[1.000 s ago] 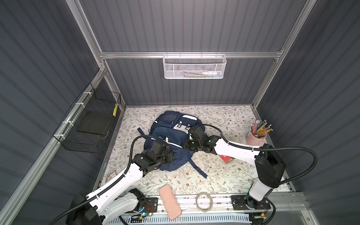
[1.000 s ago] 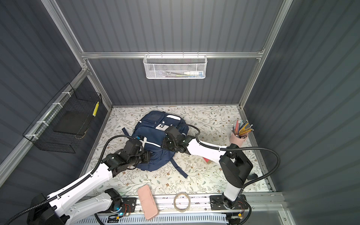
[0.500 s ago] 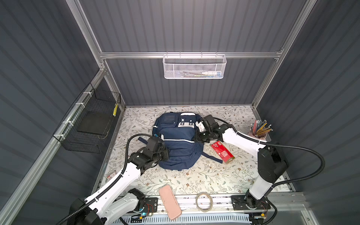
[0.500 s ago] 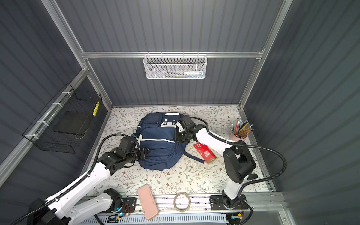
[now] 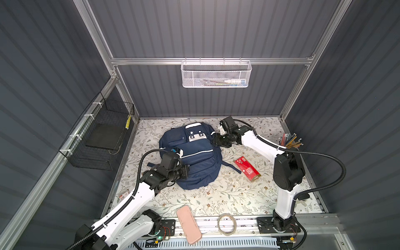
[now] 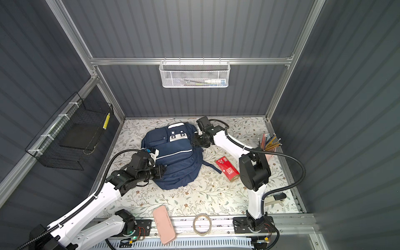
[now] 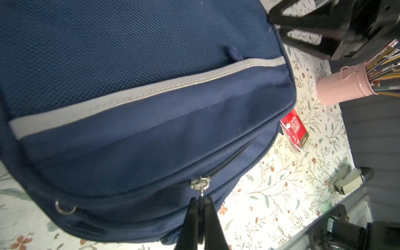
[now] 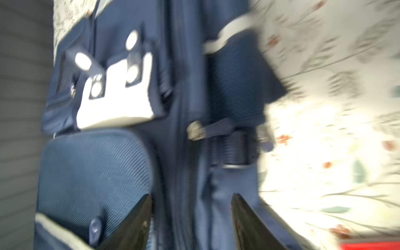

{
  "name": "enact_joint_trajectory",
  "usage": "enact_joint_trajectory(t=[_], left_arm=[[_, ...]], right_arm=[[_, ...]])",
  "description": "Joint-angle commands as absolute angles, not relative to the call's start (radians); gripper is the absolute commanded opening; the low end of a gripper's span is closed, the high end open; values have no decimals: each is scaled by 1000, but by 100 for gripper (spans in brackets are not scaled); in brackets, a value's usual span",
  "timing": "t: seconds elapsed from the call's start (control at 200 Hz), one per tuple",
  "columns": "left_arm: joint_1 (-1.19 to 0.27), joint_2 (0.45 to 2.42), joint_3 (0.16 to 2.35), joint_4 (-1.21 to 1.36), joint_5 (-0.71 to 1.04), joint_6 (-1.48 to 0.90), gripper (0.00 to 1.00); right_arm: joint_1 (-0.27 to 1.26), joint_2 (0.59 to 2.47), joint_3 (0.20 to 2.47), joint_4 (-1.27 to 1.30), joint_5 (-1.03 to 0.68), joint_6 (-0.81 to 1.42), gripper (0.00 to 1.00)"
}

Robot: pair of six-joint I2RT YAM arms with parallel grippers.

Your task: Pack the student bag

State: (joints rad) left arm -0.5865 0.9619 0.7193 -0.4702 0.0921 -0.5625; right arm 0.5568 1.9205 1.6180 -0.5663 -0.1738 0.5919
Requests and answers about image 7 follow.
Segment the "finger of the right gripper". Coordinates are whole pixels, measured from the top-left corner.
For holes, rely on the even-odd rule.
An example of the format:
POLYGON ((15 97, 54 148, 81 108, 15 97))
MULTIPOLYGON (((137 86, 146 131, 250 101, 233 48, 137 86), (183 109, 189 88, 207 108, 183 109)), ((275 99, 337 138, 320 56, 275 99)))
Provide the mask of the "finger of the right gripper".
POLYGON ((288 36, 289 32, 291 31, 283 28, 279 29, 282 42, 312 56, 320 59, 330 60, 336 51, 336 42, 332 39, 322 37, 320 44, 314 45, 288 36))
POLYGON ((340 12, 343 1, 331 1, 320 8, 304 16, 289 16, 283 12, 292 7, 299 1, 281 1, 269 12, 269 21, 272 24, 279 25, 281 28, 300 29, 304 31, 326 31, 334 30, 339 25, 334 21, 336 14, 340 12))

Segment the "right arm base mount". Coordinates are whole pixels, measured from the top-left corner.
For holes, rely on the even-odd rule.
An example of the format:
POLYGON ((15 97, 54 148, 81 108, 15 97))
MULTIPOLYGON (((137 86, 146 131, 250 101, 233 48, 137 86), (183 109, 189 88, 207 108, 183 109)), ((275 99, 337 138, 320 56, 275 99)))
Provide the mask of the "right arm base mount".
POLYGON ((339 204, 307 230, 312 250, 365 250, 368 229, 350 222, 346 208, 339 204))

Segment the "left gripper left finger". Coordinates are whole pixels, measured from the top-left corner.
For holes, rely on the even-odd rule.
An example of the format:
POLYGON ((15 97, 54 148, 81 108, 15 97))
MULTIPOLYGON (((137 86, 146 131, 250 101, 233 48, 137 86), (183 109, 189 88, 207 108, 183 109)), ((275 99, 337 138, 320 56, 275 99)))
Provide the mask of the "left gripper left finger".
POLYGON ((199 204, 191 198, 175 250, 197 250, 199 244, 199 204))

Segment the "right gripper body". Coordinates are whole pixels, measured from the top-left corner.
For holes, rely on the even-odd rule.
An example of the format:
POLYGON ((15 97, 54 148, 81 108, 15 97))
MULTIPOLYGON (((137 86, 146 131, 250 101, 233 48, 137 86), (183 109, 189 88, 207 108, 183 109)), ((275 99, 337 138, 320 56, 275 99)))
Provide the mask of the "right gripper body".
POLYGON ((325 59, 357 58, 381 41, 400 38, 399 1, 329 1, 325 4, 334 21, 344 22, 345 33, 339 38, 325 38, 325 59), (339 17, 347 10, 340 4, 353 4, 351 18, 339 17))

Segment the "navy blue student backpack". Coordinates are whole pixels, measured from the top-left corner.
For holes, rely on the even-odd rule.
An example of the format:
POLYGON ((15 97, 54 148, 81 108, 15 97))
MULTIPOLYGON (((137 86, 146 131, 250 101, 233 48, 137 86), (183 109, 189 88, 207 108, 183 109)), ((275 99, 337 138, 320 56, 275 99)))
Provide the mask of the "navy blue student backpack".
POLYGON ((177 244, 296 102, 260 1, 1 1, 1 161, 54 223, 177 244))

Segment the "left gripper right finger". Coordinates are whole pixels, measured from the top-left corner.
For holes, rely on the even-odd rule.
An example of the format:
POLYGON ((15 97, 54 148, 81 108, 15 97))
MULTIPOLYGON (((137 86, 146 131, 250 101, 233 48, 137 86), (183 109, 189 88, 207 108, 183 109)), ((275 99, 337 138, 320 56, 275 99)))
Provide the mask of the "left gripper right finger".
POLYGON ((228 250, 228 244, 224 236, 214 201, 211 197, 203 197, 201 201, 202 235, 205 250, 228 250))

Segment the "red card box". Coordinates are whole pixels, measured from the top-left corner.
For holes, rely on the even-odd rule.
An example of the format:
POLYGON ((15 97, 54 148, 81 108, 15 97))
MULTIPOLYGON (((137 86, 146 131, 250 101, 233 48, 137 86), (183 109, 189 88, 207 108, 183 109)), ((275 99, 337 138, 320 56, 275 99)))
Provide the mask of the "red card box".
POLYGON ((297 111, 293 109, 280 120, 281 134, 285 135, 297 152, 303 153, 308 145, 309 133, 297 111))

